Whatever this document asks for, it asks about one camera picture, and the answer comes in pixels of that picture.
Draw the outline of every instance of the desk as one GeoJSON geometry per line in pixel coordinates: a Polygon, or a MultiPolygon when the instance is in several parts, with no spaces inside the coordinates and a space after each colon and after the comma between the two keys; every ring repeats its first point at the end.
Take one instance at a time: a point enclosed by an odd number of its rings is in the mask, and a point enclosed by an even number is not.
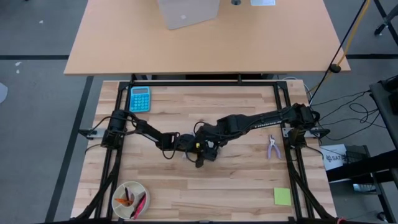
{"type": "Polygon", "coordinates": [[[156,0],[89,0],[65,74],[319,72],[339,44],[323,1],[221,0],[216,19],[168,30],[156,0]]]}
{"type": "MultiPolygon", "coordinates": [[[[103,83],[94,125],[114,109],[118,85],[115,81],[103,83]]],[[[308,102],[301,80],[288,81],[288,88],[292,103],[308,102]]],[[[151,93],[151,111],[137,115],[162,132],[191,133],[199,120],[215,124],[231,113],[252,115],[276,110],[274,91],[269,86],[152,86],[151,93]]],[[[289,175],[285,159],[278,160],[275,154],[271,160],[266,159],[269,134],[275,136],[285,158],[280,126],[271,126],[230,141],[220,149],[216,161],[205,161],[201,169],[183,159],[182,153],[176,152],[172,160],[167,160],[152,141],[139,135],[128,136],[118,184],[136,180],[149,189],[150,207],[143,220],[284,221],[294,216],[294,208],[274,205],[273,188],[290,188],[289,175]]],[[[99,142],[90,141],[90,145],[99,142]]],[[[319,147],[316,139],[307,142],[319,147]]],[[[99,147],[87,152],[73,217],[97,192],[105,154],[106,150],[99,147]]],[[[321,155],[308,149],[303,149],[302,154],[310,190],[335,216],[321,155]]],[[[301,191],[299,196],[306,215],[301,191]]]]}

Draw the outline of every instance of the gray floor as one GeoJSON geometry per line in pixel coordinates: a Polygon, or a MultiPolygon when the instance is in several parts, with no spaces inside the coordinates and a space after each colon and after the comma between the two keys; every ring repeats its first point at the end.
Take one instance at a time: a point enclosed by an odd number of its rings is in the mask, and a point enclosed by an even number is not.
{"type": "MultiPolygon", "coordinates": [[[[361,1],[325,0],[325,3],[342,38],[361,1]]],[[[394,4],[396,1],[382,1],[387,11],[394,4]]],[[[85,5],[84,0],[0,0],[0,55],[69,54],[85,5]]],[[[398,47],[388,32],[381,37],[373,36],[373,30],[380,21],[381,16],[372,3],[350,54],[398,53],[398,47]]],[[[398,19],[394,24],[398,29],[398,19]]],[[[3,192],[0,223],[38,223],[44,221],[49,207],[85,79],[65,77],[66,61],[22,61],[18,67],[16,62],[0,61],[0,82],[9,87],[7,99],[0,104],[0,192],[3,192]]],[[[398,71],[396,60],[349,62],[352,72],[333,75],[322,86],[315,103],[367,90],[369,84],[397,75],[398,71]]],[[[304,79],[308,86],[314,86],[321,78],[317,73],[293,75],[304,79]]],[[[103,79],[108,77],[94,80],[81,125],[84,128],[93,122],[103,79]]],[[[325,114],[346,101],[316,109],[325,114]]],[[[358,102],[369,109],[375,107],[368,96],[358,102]]],[[[344,107],[324,122],[350,117],[358,115],[344,107]]],[[[336,124],[330,126],[330,137],[339,138],[364,126],[355,121],[336,124]]],[[[373,155],[394,148],[387,131],[378,127],[341,141],[325,139],[323,143],[365,144],[373,155]]],[[[79,137],[56,220],[66,220],[70,216],[86,144],[87,141],[79,137]]],[[[391,184],[385,187],[394,211],[398,213],[398,206],[393,202],[393,199],[398,202],[397,190],[391,184]]],[[[332,184],[331,189],[339,216],[377,221],[374,216],[381,206],[375,195],[356,194],[349,184],[332,184]]]]}

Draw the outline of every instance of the wooden desk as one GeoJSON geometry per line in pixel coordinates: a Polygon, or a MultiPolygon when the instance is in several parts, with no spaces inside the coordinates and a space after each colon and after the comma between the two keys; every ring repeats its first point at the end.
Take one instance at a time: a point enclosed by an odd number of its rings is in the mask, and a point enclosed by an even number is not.
{"type": "Polygon", "coordinates": [[[156,0],[89,0],[65,74],[319,72],[339,44],[320,0],[221,0],[216,19],[176,30],[156,0]]]}
{"type": "MultiPolygon", "coordinates": [[[[292,103],[307,102],[301,80],[288,81],[288,86],[292,103]]],[[[103,83],[94,124],[111,114],[117,90],[118,82],[103,83]]],[[[162,132],[191,133],[199,120],[215,124],[231,113],[251,115],[276,110],[273,88],[269,86],[152,86],[151,92],[151,111],[138,117],[162,132]]],[[[89,145],[99,142],[90,141],[89,145]]],[[[307,142],[319,147],[314,139],[307,142]]],[[[87,152],[73,217],[97,192],[105,153],[100,147],[87,152]]],[[[216,161],[205,161],[200,169],[182,154],[176,152],[172,160],[167,160],[143,136],[132,135],[124,140],[118,184],[135,180],[149,189],[150,207],[143,220],[282,221],[294,216],[293,207],[274,205],[273,188],[290,188],[280,126],[255,129],[230,141],[221,148],[216,161]],[[274,152],[272,159],[266,159],[269,134],[275,136],[282,160],[274,152]]],[[[303,161],[310,190],[331,215],[336,215],[321,155],[303,149],[303,161]]],[[[300,201],[306,215],[301,191],[300,201]]]]}

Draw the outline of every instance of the yellow cable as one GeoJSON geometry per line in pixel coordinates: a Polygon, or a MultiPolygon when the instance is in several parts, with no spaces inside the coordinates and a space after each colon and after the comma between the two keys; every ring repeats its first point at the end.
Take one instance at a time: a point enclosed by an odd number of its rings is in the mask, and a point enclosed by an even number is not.
{"type": "MultiPolygon", "coordinates": [[[[370,3],[371,3],[371,0],[367,0],[366,5],[364,6],[362,12],[360,13],[360,15],[359,15],[359,17],[358,17],[358,20],[355,22],[354,28],[353,28],[351,34],[349,35],[349,38],[348,38],[348,41],[347,41],[347,46],[346,46],[346,48],[344,49],[343,56],[341,56],[341,58],[340,58],[340,60],[338,61],[337,65],[340,65],[340,64],[343,62],[344,58],[346,57],[346,54],[347,54],[347,52],[348,52],[348,49],[349,49],[349,47],[351,46],[351,43],[352,43],[352,41],[353,41],[353,39],[354,39],[355,33],[356,33],[356,31],[358,30],[359,24],[361,23],[361,20],[363,19],[363,16],[365,15],[366,11],[368,10],[370,3]]],[[[326,78],[324,79],[324,81],[328,80],[328,79],[331,77],[331,74],[332,74],[332,72],[329,71],[328,74],[326,75],[326,78]]],[[[317,85],[315,85],[315,86],[310,90],[310,92],[314,91],[314,90],[319,86],[319,84],[320,84],[320,83],[318,83],[317,85]]]]}

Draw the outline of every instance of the white bowl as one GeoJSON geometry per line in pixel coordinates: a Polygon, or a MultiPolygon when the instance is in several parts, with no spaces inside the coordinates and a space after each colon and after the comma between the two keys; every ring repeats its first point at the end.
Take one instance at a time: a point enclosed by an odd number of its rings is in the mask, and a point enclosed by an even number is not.
{"type": "Polygon", "coordinates": [[[142,184],[140,184],[138,182],[129,181],[129,182],[123,183],[113,193],[113,196],[112,196],[113,211],[120,218],[130,219],[131,213],[134,211],[134,208],[136,208],[138,206],[139,200],[144,195],[144,193],[146,194],[146,202],[145,202],[144,208],[141,210],[138,217],[140,215],[142,215],[143,213],[145,213],[145,211],[149,207],[149,202],[150,202],[149,192],[142,184]],[[134,202],[132,203],[131,206],[128,206],[128,207],[115,201],[115,198],[126,198],[126,192],[124,189],[125,187],[127,187],[131,191],[131,193],[134,195],[134,202]]]}

